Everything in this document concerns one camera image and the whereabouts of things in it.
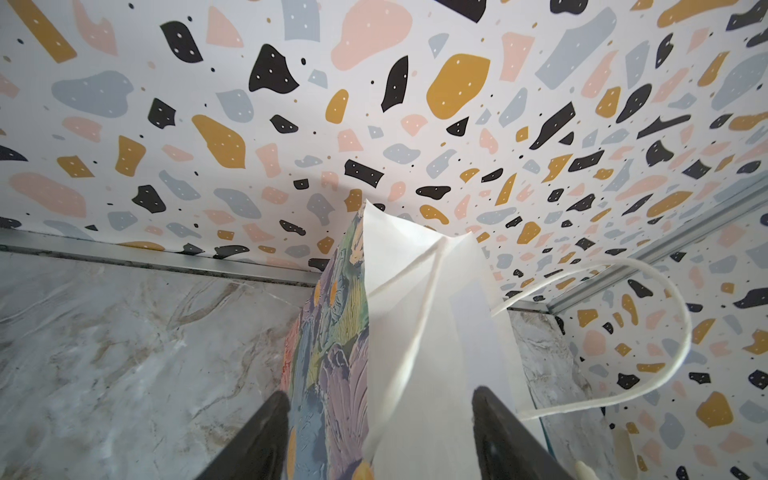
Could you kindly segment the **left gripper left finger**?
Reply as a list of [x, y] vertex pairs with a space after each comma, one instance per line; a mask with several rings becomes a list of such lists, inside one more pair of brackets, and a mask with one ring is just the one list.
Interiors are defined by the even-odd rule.
[[290, 401], [274, 392], [197, 480], [280, 480], [289, 443]]

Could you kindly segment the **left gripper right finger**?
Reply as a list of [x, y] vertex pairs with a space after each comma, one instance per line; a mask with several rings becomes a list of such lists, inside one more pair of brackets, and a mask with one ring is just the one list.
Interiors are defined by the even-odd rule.
[[471, 405], [482, 480], [572, 479], [490, 388], [478, 387]]

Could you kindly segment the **floral paper bag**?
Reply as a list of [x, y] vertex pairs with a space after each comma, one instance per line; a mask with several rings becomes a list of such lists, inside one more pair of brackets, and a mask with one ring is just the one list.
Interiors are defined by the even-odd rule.
[[490, 388], [540, 445], [541, 419], [627, 402], [683, 365], [672, 359], [622, 394], [537, 407], [508, 311], [470, 234], [450, 237], [371, 203], [356, 213], [285, 343], [291, 403], [285, 479], [481, 479], [473, 392]]

